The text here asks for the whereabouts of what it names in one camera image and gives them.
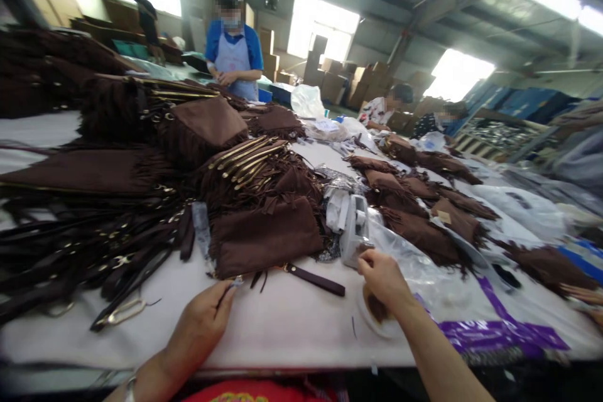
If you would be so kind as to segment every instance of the blue shirt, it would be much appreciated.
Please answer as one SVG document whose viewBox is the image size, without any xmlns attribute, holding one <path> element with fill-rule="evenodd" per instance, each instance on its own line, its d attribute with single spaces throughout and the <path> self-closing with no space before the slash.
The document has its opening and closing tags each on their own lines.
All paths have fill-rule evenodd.
<svg viewBox="0 0 603 402">
<path fill-rule="evenodd" d="M 222 21 L 213 21 L 207 32 L 207 44 L 205 45 L 205 57 L 211 62 L 215 62 L 219 52 L 220 34 L 224 33 L 226 40 L 231 44 L 236 44 L 243 35 L 231 36 L 223 32 Z M 245 40 L 247 41 L 247 51 L 249 53 L 249 64 L 252 69 L 264 70 L 264 59 L 262 58 L 262 48 L 259 44 L 259 38 L 256 31 L 249 25 L 245 25 Z"/>
</svg>

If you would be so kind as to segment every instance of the bracelet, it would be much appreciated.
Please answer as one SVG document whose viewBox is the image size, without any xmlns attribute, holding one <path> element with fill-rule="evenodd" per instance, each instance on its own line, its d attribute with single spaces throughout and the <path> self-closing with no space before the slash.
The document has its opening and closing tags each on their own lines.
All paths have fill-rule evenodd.
<svg viewBox="0 0 603 402">
<path fill-rule="evenodd" d="M 134 384 L 136 383 L 136 374 L 131 376 L 126 383 L 126 402 L 136 402 L 134 400 Z"/>
</svg>

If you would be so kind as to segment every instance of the brown leather strap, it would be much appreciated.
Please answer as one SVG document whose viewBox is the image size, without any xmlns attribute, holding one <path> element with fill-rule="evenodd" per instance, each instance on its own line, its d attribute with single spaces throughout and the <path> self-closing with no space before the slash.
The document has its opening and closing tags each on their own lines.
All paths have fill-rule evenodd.
<svg viewBox="0 0 603 402">
<path fill-rule="evenodd" d="M 291 273 L 298 278 L 324 289 L 327 292 L 331 292 L 331 294 L 345 296 L 345 287 L 341 284 L 337 284 L 334 281 L 328 280 L 327 278 L 323 278 L 322 276 L 318 276 L 310 273 L 309 271 L 305 271 L 304 269 L 300 269 L 298 266 L 294 266 L 293 264 L 285 264 L 284 270 L 287 273 Z"/>
</svg>

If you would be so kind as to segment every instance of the blue apron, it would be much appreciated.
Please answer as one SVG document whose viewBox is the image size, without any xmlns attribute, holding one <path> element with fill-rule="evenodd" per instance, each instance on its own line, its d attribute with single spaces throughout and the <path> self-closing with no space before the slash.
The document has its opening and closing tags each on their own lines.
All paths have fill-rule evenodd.
<svg viewBox="0 0 603 402">
<path fill-rule="evenodd" d="M 245 26 L 241 31 L 243 37 L 235 44 L 231 44 L 224 36 L 224 27 L 218 42 L 218 56 L 215 59 L 215 68 L 219 72 L 232 72 L 236 70 L 251 70 L 249 50 L 245 40 Z M 237 80 L 228 87 L 228 91 L 248 101 L 258 99 L 258 83 L 255 80 Z"/>
</svg>

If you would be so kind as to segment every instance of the human hand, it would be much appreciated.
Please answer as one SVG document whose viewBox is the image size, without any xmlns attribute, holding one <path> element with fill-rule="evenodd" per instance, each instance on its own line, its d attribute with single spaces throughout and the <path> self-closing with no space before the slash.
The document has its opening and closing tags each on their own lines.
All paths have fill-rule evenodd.
<svg viewBox="0 0 603 402">
<path fill-rule="evenodd" d="M 222 86 L 230 86 L 239 78 L 239 74 L 236 71 L 222 72 L 218 77 L 218 83 Z"/>
<path fill-rule="evenodd" d="M 358 257 L 358 273 L 381 303 L 395 313 L 401 304 L 416 303 L 400 267 L 390 255 L 368 249 Z"/>
<path fill-rule="evenodd" d="M 168 375 L 191 375 L 216 347 L 231 313 L 236 291 L 236 287 L 229 289 L 231 283 L 220 281 L 186 305 L 163 351 L 163 367 Z"/>
</svg>

